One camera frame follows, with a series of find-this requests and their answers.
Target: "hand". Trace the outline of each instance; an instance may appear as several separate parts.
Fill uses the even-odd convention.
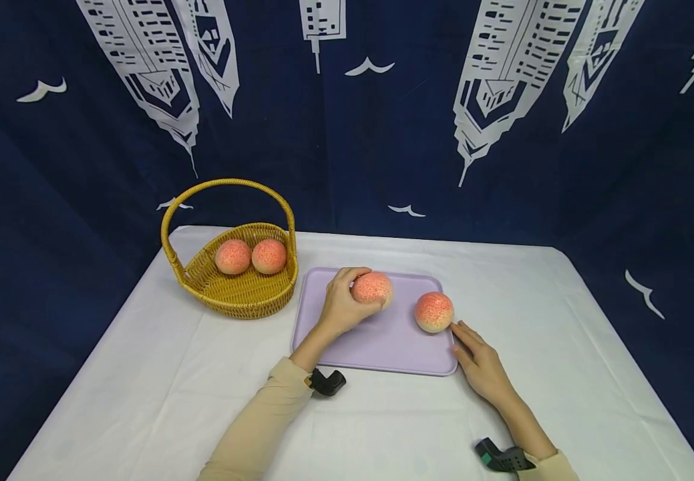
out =
[[[358,303],[352,298],[350,284],[361,275],[370,273],[367,267],[352,267],[341,269],[325,288],[325,305],[317,321],[316,328],[341,335],[354,328],[369,315],[378,313],[382,302],[372,304]]]
[[[451,330],[467,349],[454,345],[452,351],[467,376],[467,381],[475,393],[483,396],[498,410],[504,406],[520,401],[518,393],[510,383],[504,371],[502,361],[497,351],[480,337],[480,334],[470,329],[464,321],[451,324]]]

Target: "beige sleeve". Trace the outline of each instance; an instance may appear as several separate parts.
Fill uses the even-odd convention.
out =
[[[530,454],[526,454],[526,459],[537,467],[533,470],[518,471],[520,481],[579,481],[579,476],[561,451],[541,461]]]
[[[312,396],[310,374],[282,358],[269,379],[229,425],[198,481],[261,480],[288,425]]]

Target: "pink peach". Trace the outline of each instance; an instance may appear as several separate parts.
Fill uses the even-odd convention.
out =
[[[384,310],[389,307],[394,299],[392,281],[386,274],[367,273],[361,275],[352,284],[352,297],[358,303],[371,304],[381,300]]]
[[[287,260],[285,245],[273,238],[266,238],[252,250],[252,266],[262,274],[277,274]]]
[[[443,293],[426,293],[413,308],[416,323],[428,333],[439,333],[454,320],[454,304]]]
[[[215,261],[224,274],[242,274],[250,265],[250,247],[239,238],[231,238],[216,250]]]

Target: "basket handle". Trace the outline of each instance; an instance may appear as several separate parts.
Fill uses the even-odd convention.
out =
[[[174,214],[176,213],[176,209],[178,209],[180,204],[184,203],[186,199],[190,198],[191,196],[194,196],[194,194],[200,192],[201,190],[205,190],[206,188],[215,186],[247,186],[257,188],[261,192],[266,192],[267,194],[270,194],[270,196],[272,196],[280,204],[280,207],[283,208],[283,211],[285,211],[285,217],[288,222],[288,236],[290,236],[291,238],[291,254],[296,255],[296,231],[294,226],[294,212],[291,210],[291,206],[288,206],[288,203],[280,194],[278,194],[269,187],[263,186],[258,182],[244,180],[242,178],[217,178],[215,180],[209,180],[207,182],[197,184],[196,186],[189,188],[179,197],[176,197],[173,203],[170,204],[170,206],[168,207],[168,210],[165,211],[165,216],[162,218],[162,226],[160,227],[160,239],[162,240],[162,248],[165,251],[165,257],[168,257],[170,267],[172,267],[173,272],[176,273],[176,279],[178,279],[179,283],[185,284],[186,279],[184,278],[184,265],[182,265],[181,261],[178,260],[178,255],[176,254],[176,251],[174,251],[173,245],[170,244],[170,239],[168,238],[170,219],[173,218]]]

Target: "navy blue curtain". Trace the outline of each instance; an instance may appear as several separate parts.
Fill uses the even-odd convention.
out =
[[[559,248],[694,447],[694,2],[515,0],[573,27],[489,76],[492,3],[0,0],[0,480],[158,251],[156,209],[229,176],[305,231]],[[626,37],[580,53],[600,5]],[[187,203],[178,224],[284,223],[249,189]]]

